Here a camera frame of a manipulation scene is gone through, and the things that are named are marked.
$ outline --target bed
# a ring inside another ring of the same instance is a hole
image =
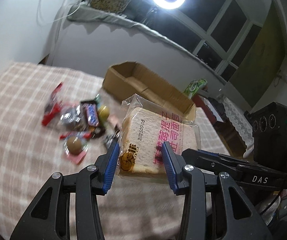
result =
[[[0,235],[8,240],[24,210],[45,181],[56,171],[79,172],[106,153],[102,138],[89,144],[77,166],[62,153],[58,132],[41,126],[50,92],[64,82],[64,99],[79,101],[100,93],[111,113],[123,118],[119,103],[102,88],[103,78],[80,71],[13,63],[0,77]],[[196,110],[202,149],[228,154],[201,108]],[[98,196],[102,228],[110,239],[169,239],[180,226],[184,197],[168,185],[141,184],[115,177],[106,196]],[[74,198],[71,198],[70,234],[76,239]]]

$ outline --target black cable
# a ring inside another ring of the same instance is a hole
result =
[[[277,194],[275,199],[264,209],[264,211],[260,213],[260,215],[263,215],[276,202],[276,200],[280,197],[282,191],[283,189]]]

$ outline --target cardboard box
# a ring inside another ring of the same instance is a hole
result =
[[[120,102],[138,94],[175,114],[195,121],[194,102],[140,63],[124,62],[111,66],[102,87]]]

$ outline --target metal bolt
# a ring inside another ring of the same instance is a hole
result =
[[[192,171],[193,169],[194,169],[194,166],[192,166],[190,164],[185,165],[185,170],[186,171]]]
[[[96,170],[96,166],[94,166],[94,165],[89,165],[88,167],[87,167],[87,170],[88,171],[95,171]]]
[[[59,179],[60,176],[61,176],[61,174],[60,174],[59,172],[55,172],[54,174],[52,174],[51,177],[52,177],[53,179]]]
[[[223,179],[229,178],[229,174],[228,174],[227,172],[222,172],[222,173],[220,174],[220,176],[221,176]]]

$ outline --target yellow ball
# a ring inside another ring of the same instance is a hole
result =
[[[107,106],[100,106],[98,109],[98,116],[101,120],[101,122],[106,122],[106,120],[108,119],[110,115],[110,109]]]

